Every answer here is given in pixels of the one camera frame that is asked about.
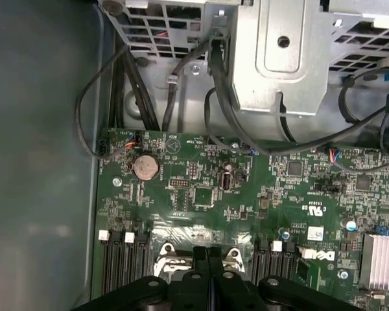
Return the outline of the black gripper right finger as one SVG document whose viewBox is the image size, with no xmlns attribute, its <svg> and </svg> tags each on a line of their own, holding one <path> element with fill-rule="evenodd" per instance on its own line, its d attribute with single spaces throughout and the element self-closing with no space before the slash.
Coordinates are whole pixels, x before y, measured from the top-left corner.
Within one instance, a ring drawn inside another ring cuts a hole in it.
<svg viewBox="0 0 389 311">
<path fill-rule="evenodd" d="M 224 268 L 220 248 L 207 250 L 212 310 L 347 310 L 348 304 L 281 277 L 254 285 Z"/>
</svg>

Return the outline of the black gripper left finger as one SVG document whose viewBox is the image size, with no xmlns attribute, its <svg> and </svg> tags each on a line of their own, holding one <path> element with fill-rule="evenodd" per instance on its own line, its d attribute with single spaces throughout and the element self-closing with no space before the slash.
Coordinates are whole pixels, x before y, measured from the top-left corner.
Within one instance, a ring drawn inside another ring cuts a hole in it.
<svg viewBox="0 0 389 311">
<path fill-rule="evenodd" d="M 170 282 L 142 277 L 75 310 L 209 310 L 210 280 L 207 249 L 195 247 L 192 268 L 177 271 Z"/>
</svg>

